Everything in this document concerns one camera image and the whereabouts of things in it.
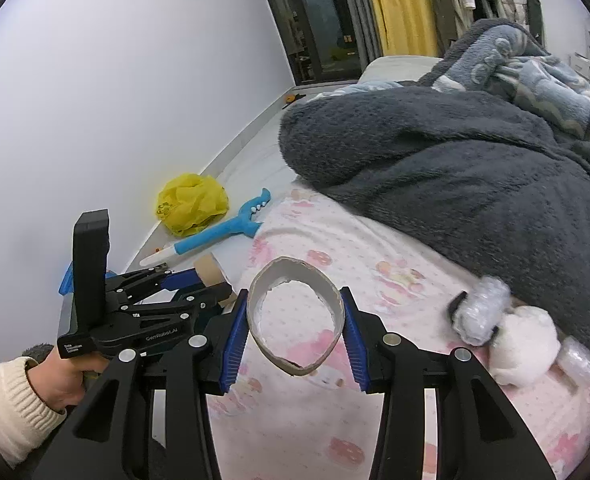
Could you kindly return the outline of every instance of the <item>white jacket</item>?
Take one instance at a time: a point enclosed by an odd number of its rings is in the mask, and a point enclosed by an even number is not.
[[[0,453],[12,467],[66,418],[44,404],[30,387],[26,370],[36,365],[29,357],[0,364]]]

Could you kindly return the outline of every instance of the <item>yellow plastic bag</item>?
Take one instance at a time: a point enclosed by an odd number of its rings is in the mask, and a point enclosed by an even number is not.
[[[229,210],[229,197],[211,176],[184,173],[157,196],[155,214],[178,237],[203,231]]]

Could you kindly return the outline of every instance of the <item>metal pivot bolt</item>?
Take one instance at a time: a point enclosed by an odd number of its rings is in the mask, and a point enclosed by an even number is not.
[[[458,361],[470,361],[470,352],[466,348],[456,348],[453,355]]]
[[[402,342],[402,336],[396,334],[395,332],[389,332],[384,334],[384,337],[381,339],[385,345],[388,346],[397,346]]]
[[[196,334],[188,339],[188,344],[193,348],[201,348],[203,347],[209,340],[206,339],[206,336],[201,334]]]
[[[120,361],[122,363],[130,363],[131,361],[133,361],[136,355],[137,352],[134,351],[132,348],[126,348],[120,352],[118,357],[120,358]]]

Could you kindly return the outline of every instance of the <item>clear plastic packaging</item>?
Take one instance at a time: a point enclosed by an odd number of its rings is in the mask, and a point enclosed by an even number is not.
[[[556,362],[575,384],[590,386],[590,350],[573,336],[562,342]]]
[[[511,306],[511,289],[499,278],[483,276],[453,315],[453,328],[464,343],[482,346]]]

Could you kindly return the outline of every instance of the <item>white wall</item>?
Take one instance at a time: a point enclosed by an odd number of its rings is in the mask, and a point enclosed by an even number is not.
[[[266,0],[8,0],[0,10],[0,361],[56,338],[73,225],[121,272],[157,192],[293,84]]]
[[[588,56],[590,13],[582,0],[540,0],[546,49],[563,61],[576,52]]]

